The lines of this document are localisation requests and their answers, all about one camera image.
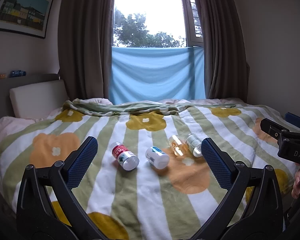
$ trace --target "red label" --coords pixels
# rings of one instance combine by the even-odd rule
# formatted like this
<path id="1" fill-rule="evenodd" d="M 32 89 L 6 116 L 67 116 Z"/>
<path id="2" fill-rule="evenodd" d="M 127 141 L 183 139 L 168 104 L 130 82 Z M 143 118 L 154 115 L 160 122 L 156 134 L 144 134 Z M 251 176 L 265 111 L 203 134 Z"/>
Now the red label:
<path id="1" fill-rule="evenodd" d="M 123 152 L 128 152 L 129 150 L 124 145 L 117 145 L 112 150 L 112 155 L 117 159 L 118 156 Z"/>

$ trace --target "bolt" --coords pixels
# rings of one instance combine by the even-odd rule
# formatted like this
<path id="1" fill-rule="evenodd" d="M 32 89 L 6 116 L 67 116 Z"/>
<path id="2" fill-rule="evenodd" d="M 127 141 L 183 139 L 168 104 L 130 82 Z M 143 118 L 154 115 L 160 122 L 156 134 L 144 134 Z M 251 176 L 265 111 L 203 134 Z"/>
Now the bolt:
<path id="1" fill-rule="evenodd" d="M 243 162 L 236 162 L 235 165 L 238 167 L 238 168 L 243 168 L 244 167 L 244 163 Z"/>
<path id="2" fill-rule="evenodd" d="M 56 161 L 56 162 L 54 163 L 54 166 L 60 167 L 62 164 L 63 164 L 63 161 Z"/>
<path id="3" fill-rule="evenodd" d="M 273 171 L 273 167 L 272 167 L 271 165 L 266 165 L 266 169 L 267 169 L 268 171 Z"/>
<path id="4" fill-rule="evenodd" d="M 26 170 L 27 170 L 27 171 L 31 170 L 32 168 L 33 168 L 33 165 L 32 165 L 32 164 L 29 164 L 29 165 L 26 166 Z"/>

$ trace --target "blue plastic bottle on headboard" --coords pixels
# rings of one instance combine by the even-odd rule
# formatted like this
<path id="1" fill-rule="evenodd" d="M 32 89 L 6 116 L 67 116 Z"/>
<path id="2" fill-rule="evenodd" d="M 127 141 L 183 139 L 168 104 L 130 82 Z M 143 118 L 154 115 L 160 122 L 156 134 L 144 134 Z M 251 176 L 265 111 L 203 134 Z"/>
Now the blue plastic bottle on headboard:
<path id="1" fill-rule="evenodd" d="M 9 77 L 22 77 L 26 75 L 26 71 L 22 71 L 22 70 L 12 70 L 10 72 Z"/>

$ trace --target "white sky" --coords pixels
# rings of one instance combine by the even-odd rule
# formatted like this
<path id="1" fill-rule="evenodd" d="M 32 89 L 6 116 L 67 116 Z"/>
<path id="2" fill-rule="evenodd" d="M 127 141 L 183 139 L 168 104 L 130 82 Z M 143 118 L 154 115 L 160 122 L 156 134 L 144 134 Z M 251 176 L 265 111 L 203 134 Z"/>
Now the white sky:
<path id="1" fill-rule="evenodd" d="M 114 0 L 125 16 L 146 14 L 146 26 L 150 34 L 166 32 L 175 39 L 186 37 L 181 0 Z"/>

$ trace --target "human hand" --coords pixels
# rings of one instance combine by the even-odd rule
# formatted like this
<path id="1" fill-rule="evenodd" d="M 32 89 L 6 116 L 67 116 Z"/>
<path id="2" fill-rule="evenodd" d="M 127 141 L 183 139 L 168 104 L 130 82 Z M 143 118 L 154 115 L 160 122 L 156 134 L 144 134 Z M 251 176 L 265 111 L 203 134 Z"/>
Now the human hand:
<path id="1" fill-rule="evenodd" d="M 291 195 L 294 199 L 297 199 L 300 196 L 300 170 L 297 171 L 297 173 L 294 176 L 294 179 L 295 179 L 295 181 L 293 184 L 293 189 L 292 189 Z"/>

